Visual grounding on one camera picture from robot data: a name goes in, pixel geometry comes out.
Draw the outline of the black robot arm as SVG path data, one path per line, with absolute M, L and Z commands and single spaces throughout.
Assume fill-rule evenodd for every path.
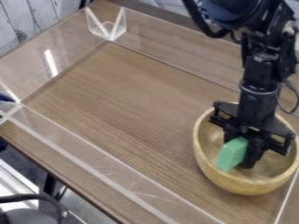
M 219 167 L 246 169 L 271 150 L 287 154 L 295 132 L 276 117 L 282 86 L 295 74 L 299 29 L 286 0 L 181 0 L 191 19 L 212 39 L 240 45 L 243 78 L 236 103 L 215 101 L 210 121 L 224 131 Z

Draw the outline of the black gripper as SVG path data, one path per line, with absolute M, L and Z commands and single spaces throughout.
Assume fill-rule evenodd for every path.
M 240 85 L 238 103 L 215 101 L 210 121 L 224 131 L 224 142 L 238 137 L 248 140 L 240 167 L 252 169 L 267 150 L 286 155 L 295 140 L 295 132 L 276 116 L 280 86 L 270 89 Z

